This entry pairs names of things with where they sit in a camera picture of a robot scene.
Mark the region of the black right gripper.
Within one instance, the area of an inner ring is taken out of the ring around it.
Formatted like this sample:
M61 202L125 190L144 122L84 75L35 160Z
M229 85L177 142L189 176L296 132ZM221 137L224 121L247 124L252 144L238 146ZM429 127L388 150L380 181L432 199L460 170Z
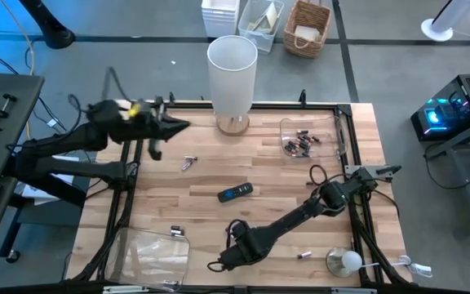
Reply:
M244 220L232 220L228 233L226 249L220 253L218 262L222 271L231 271L239 266L253 265L263 260L261 253L255 253L247 239L251 227Z

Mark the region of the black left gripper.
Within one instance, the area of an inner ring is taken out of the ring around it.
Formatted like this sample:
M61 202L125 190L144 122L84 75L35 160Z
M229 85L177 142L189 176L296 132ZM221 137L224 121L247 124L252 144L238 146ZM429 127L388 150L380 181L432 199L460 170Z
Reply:
M110 131L110 138L116 142L128 140L149 140L148 153L151 159L160 161L162 152L160 140L168 141L190 126L190 122L166 115L166 106L161 97L153 103L138 100L126 112L127 119L119 119Z

